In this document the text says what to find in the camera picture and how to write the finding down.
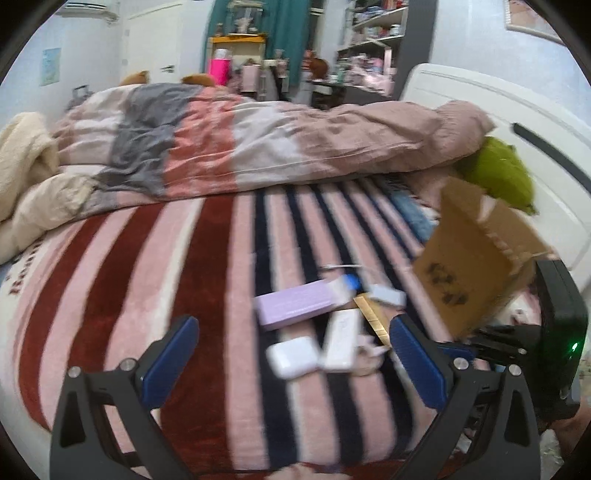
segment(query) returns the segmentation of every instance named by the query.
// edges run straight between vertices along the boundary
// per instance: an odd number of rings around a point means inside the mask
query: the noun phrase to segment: cable
[[[368,272],[371,272],[374,275],[377,275],[377,277],[386,280],[386,285],[390,285],[390,279],[386,276],[386,274],[384,272],[382,272],[380,270],[376,270],[374,268],[366,267],[365,265],[360,265],[360,264],[343,264],[343,265],[327,264],[327,265],[323,265],[322,267],[320,267],[321,270],[339,270],[341,268],[360,268],[363,270],[367,270]]]

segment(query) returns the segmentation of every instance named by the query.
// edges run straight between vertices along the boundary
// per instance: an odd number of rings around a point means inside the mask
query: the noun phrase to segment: stuffed animal
[[[215,87],[216,81],[207,73],[194,73],[193,75],[187,75],[181,80],[181,83],[187,85],[202,85],[204,87]]]
[[[529,215],[534,208],[534,185],[515,147],[486,137],[482,148],[456,163],[464,180],[484,188],[488,195],[503,199]]]
[[[128,75],[119,84],[120,87],[124,85],[144,85],[146,83],[150,83],[150,73],[148,70],[144,70],[143,72],[133,73]]]

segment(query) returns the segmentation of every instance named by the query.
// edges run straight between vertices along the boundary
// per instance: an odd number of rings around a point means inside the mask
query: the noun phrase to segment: white charging case
[[[267,359],[276,376],[292,380],[318,370],[320,348],[312,337],[298,337],[271,345],[267,349]]]

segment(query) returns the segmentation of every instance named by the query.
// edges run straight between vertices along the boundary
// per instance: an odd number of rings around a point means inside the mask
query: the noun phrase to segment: cream fleece blanket
[[[0,134],[0,222],[32,185],[54,176],[60,165],[56,141],[40,113],[19,113]]]
[[[0,264],[72,220],[90,196],[89,177],[56,175],[58,167],[39,113],[17,115],[0,134]]]

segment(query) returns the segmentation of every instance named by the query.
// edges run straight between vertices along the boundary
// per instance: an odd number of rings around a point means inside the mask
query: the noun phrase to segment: wall picture
[[[41,59],[41,86],[60,81],[61,48],[43,50]]]
[[[562,44],[550,24],[522,0],[505,0],[507,30],[529,33]]]

